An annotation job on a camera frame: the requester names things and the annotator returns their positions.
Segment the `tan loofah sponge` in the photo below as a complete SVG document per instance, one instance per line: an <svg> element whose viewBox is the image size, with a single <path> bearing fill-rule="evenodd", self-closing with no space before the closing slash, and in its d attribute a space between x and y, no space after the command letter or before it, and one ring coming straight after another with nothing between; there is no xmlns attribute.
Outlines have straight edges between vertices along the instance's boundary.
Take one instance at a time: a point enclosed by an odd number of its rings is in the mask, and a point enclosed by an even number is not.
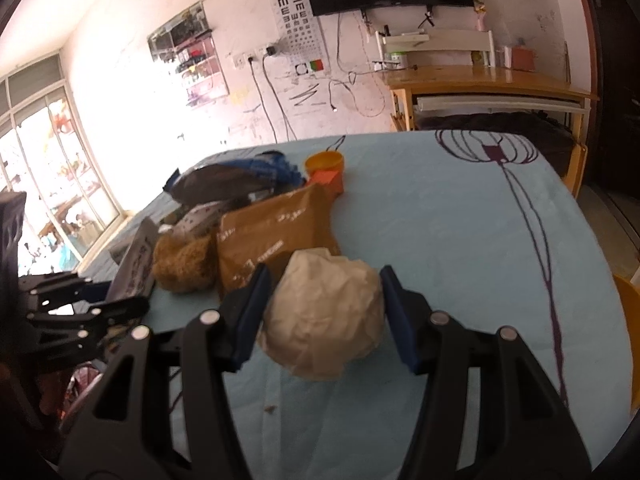
<svg viewBox="0 0 640 480"><path fill-rule="evenodd" d="M215 285L217 245L213 235L184 237L163 234L157 241L152 273L160 288L175 294L188 294Z"/></svg>

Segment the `wooden desk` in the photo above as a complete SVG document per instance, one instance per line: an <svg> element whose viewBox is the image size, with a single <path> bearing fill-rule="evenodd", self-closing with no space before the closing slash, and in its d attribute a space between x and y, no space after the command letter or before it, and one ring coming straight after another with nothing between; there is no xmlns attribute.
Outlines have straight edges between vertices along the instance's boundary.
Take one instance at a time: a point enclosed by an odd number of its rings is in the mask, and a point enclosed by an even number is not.
<svg viewBox="0 0 640 480"><path fill-rule="evenodd" d="M577 196L582 187L587 148L586 116L595 93L536 73L487 66L421 66L378 72L390 90L390 121L398 131L416 131L416 112L456 108L542 110L570 116L574 148L563 182Z"/></svg>

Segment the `eye chart poster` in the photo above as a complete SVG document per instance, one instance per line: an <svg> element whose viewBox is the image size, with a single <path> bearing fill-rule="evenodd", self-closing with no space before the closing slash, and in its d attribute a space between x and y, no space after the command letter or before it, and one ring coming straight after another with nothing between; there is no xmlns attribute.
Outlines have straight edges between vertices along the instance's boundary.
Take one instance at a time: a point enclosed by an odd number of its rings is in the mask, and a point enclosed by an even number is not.
<svg viewBox="0 0 640 480"><path fill-rule="evenodd" d="M326 47L310 0L270 0L279 33L277 51L290 62L296 75L326 69Z"/></svg>

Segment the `white patterned tissue pack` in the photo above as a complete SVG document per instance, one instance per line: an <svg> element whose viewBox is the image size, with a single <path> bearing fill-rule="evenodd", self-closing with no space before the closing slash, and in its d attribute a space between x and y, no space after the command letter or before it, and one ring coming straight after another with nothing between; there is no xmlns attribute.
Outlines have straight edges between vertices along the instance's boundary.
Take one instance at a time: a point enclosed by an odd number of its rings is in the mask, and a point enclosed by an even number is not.
<svg viewBox="0 0 640 480"><path fill-rule="evenodd" d="M247 197L221 200L194 206L174 226L160 228L160 237L175 237L178 240L194 240L219 228L221 218L250 204Z"/></svg>

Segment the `brown biscuit wrapper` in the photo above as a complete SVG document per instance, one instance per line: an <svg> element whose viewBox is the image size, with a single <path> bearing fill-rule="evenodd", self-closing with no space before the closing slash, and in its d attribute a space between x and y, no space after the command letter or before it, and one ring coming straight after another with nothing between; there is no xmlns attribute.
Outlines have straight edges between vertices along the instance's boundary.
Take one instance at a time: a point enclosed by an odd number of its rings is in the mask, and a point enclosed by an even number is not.
<svg viewBox="0 0 640 480"><path fill-rule="evenodd" d="M217 232L218 292L224 296L246 286L262 263L277 283L301 249L326 248L338 256L334 200L334 193L312 184L225 214Z"/></svg>

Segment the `light blue patterned tablecloth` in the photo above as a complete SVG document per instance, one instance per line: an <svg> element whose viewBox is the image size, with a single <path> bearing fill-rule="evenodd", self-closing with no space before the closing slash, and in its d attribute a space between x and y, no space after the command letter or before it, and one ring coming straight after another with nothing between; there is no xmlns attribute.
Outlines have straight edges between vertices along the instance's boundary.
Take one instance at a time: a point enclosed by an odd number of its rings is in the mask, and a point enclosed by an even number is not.
<svg viewBox="0 0 640 480"><path fill-rule="evenodd" d="M402 284L466 325L511 324L565 384L590 460L630 422L631 350L620 297L574 198L543 158L467 162L449 136L360 134L341 144L341 250L390 264ZM226 380L259 479L393 479L424 380L390 341L336 382L307 382L255 352Z"/></svg>

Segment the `blue black snack bag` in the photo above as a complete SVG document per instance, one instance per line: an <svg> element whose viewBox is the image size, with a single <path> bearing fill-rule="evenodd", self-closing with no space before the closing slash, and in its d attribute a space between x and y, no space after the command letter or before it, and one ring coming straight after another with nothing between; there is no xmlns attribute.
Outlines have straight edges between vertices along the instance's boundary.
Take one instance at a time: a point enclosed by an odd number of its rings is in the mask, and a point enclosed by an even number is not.
<svg viewBox="0 0 640 480"><path fill-rule="evenodd" d="M270 150L207 157L185 172L176 170L163 191L181 205L196 206L247 198L262 191L288 192L305 183L303 174L285 154Z"/></svg>

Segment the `wall power socket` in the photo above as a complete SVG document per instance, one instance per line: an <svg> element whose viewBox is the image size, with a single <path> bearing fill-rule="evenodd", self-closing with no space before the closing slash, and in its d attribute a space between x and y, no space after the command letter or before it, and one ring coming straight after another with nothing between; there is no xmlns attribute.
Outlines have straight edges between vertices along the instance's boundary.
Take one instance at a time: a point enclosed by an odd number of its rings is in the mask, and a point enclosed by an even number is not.
<svg viewBox="0 0 640 480"><path fill-rule="evenodd" d="M264 56L273 56L279 53L278 46L276 44L264 44L253 50L245 51L240 54L236 54L233 57L233 66L239 70L246 65L250 60L259 62Z"/></svg>

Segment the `purple white milk powder bag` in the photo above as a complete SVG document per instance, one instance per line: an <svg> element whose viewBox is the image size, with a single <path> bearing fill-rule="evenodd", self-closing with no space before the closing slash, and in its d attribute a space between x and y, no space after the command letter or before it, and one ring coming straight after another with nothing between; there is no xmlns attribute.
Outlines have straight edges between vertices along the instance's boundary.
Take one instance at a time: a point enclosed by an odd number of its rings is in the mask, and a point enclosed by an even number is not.
<svg viewBox="0 0 640 480"><path fill-rule="evenodd" d="M144 218L111 281L105 298L107 302L130 297L149 298L154 286L153 254L159 237L158 226L149 217Z"/></svg>

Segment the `wall mirror cabinet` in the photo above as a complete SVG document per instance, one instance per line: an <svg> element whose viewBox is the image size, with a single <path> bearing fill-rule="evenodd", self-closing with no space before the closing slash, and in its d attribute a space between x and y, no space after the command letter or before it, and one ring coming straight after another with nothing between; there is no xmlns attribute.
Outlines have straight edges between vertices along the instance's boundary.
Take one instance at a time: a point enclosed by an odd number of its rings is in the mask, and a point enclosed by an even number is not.
<svg viewBox="0 0 640 480"><path fill-rule="evenodd" d="M200 0L146 38L152 61L169 77L185 106L201 106L228 96L228 84Z"/></svg>

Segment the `balcony window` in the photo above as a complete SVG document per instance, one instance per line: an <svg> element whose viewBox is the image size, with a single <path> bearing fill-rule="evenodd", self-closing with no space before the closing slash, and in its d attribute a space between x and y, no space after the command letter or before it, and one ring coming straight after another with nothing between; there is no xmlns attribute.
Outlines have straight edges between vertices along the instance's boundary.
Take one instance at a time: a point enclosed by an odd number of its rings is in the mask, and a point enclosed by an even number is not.
<svg viewBox="0 0 640 480"><path fill-rule="evenodd" d="M21 274L71 271L125 220L55 53L1 78L1 188L26 194Z"/></svg>

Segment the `orange rectangular box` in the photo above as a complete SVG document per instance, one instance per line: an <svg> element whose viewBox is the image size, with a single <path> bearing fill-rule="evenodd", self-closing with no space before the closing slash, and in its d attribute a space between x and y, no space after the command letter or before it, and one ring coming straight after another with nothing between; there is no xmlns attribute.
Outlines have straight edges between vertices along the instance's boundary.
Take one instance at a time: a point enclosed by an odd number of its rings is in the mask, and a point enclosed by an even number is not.
<svg viewBox="0 0 640 480"><path fill-rule="evenodd" d="M318 184L333 196L344 193L343 173L341 170L317 170L307 182L308 185Z"/></svg>

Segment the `dark wooden doorway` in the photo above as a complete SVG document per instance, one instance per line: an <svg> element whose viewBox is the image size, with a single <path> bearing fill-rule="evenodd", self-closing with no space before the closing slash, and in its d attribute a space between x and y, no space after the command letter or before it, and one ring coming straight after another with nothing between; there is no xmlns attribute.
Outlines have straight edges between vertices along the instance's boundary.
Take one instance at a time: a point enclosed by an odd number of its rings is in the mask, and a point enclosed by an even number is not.
<svg viewBox="0 0 640 480"><path fill-rule="evenodd" d="M582 0L593 102L587 182L639 197L639 0Z"/></svg>

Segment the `orange plastic cup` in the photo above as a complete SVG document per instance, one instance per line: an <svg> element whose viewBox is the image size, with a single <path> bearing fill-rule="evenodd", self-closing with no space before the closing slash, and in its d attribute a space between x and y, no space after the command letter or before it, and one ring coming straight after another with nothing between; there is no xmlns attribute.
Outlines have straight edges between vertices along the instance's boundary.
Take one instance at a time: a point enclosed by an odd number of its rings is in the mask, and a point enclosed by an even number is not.
<svg viewBox="0 0 640 480"><path fill-rule="evenodd" d="M339 151L322 151L309 156L304 167L308 179L317 170L341 170L344 174L345 159Z"/></svg>

